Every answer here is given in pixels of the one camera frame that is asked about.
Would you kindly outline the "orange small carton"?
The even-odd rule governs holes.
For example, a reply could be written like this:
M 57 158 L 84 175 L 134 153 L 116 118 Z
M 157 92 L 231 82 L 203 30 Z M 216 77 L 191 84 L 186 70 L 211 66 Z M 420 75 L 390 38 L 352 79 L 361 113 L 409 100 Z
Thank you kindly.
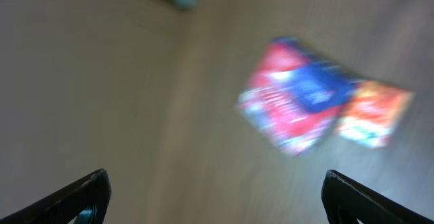
M 413 97 L 409 90 L 365 80 L 345 107 L 336 131 L 365 147 L 384 147 Z

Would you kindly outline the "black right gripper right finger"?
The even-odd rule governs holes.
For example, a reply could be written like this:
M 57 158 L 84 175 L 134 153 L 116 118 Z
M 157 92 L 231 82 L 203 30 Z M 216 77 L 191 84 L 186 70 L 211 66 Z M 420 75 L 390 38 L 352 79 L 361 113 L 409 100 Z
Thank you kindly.
M 332 224 L 433 224 L 336 170 L 325 174 L 321 201 Z

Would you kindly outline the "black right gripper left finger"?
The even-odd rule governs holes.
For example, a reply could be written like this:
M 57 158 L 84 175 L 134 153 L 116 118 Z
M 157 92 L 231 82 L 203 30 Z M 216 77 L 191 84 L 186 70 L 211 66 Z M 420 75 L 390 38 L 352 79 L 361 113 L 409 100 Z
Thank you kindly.
M 101 168 L 1 219 L 1 224 L 103 224 L 111 198 L 108 173 Z

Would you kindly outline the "red Carefree liner pack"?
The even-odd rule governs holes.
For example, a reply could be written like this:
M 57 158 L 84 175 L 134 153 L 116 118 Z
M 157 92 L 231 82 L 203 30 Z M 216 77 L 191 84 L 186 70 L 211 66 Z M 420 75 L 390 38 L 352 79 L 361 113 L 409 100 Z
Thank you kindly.
M 237 108 L 280 152 L 298 155 L 333 126 L 358 83 L 295 37 L 276 37 Z

